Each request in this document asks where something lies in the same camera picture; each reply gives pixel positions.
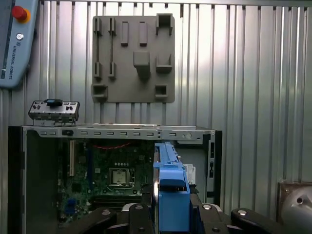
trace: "blue plastic part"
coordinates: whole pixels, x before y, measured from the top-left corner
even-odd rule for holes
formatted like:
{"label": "blue plastic part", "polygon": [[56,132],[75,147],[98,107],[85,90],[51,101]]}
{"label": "blue plastic part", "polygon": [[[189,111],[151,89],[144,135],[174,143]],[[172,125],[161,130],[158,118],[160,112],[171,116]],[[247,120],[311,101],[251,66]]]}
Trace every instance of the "blue plastic part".
{"label": "blue plastic part", "polygon": [[[10,41],[8,44],[5,75],[0,75],[0,88],[16,87],[25,73],[33,43],[38,2],[38,0],[15,1],[15,6],[21,6],[29,10],[31,19],[27,23],[19,23],[16,19],[13,19],[11,29],[3,32],[10,34]],[[23,34],[22,40],[17,40],[16,38],[19,33]]]}
{"label": "blue plastic part", "polygon": [[76,199],[70,198],[67,200],[67,204],[65,207],[65,214],[73,215],[75,213]]}
{"label": "blue plastic part", "polygon": [[155,148],[160,155],[160,162],[154,163],[154,168],[159,168],[159,231],[189,232],[190,187],[185,168],[172,144],[156,143]]}

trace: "gray fixture plate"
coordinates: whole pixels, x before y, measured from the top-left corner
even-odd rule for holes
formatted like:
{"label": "gray fixture plate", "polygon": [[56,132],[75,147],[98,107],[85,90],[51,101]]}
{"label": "gray fixture plate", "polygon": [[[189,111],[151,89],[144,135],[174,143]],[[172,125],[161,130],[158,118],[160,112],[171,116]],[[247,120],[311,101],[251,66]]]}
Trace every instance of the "gray fixture plate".
{"label": "gray fixture plate", "polygon": [[93,100],[174,102],[174,22],[171,14],[94,17]]}

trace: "red cable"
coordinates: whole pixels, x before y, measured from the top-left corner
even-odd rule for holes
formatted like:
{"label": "red cable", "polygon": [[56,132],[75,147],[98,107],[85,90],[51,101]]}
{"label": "red cable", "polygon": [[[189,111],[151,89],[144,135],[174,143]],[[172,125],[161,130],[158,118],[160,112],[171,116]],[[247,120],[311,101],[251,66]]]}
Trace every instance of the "red cable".
{"label": "red cable", "polygon": [[95,148],[98,148],[98,149],[102,149],[102,150],[115,150],[115,149],[120,149],[120,148],[123,148],[127,145],[130,145],[131,143],[126,143],[126,144],[123,144],[123,145],[118,145],[118,146],[114,146],[114,147],[102,147],[102,146],[97,146],[97,145],[94,145]]}

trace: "ribbed metal panel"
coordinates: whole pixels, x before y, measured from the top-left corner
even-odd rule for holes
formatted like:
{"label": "ribbed metal panel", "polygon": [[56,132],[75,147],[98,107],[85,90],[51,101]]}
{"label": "ribbed metal panel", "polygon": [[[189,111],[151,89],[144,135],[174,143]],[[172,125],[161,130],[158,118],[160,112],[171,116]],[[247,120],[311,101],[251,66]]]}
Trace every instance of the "ribbed metal panel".
{"label": "ribbed metal panel", "polygon": [[[175,102],[93,103],[92,17],[156,13],[175,17]],[[240,206],[274,218],[278,181],[312,182],[312,8],[45,1],[37,21],[22,88],[0,90],[1,227],[7,126],[32,124],[35,99],[79,101],[80,123],[223,130],[227,213]]]}

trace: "green circuit board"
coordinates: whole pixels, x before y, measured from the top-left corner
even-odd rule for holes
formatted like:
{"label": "green circuit board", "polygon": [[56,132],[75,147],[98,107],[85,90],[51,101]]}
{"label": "green circuit board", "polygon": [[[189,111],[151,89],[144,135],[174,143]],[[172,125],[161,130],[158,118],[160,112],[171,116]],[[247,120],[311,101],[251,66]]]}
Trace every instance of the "green circuit board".
{"label": "green circuit board", "polygon": [[141,196],[153,181],[153,141],[66,140],[60,148],[60,227],[91,212],[95,196]]}

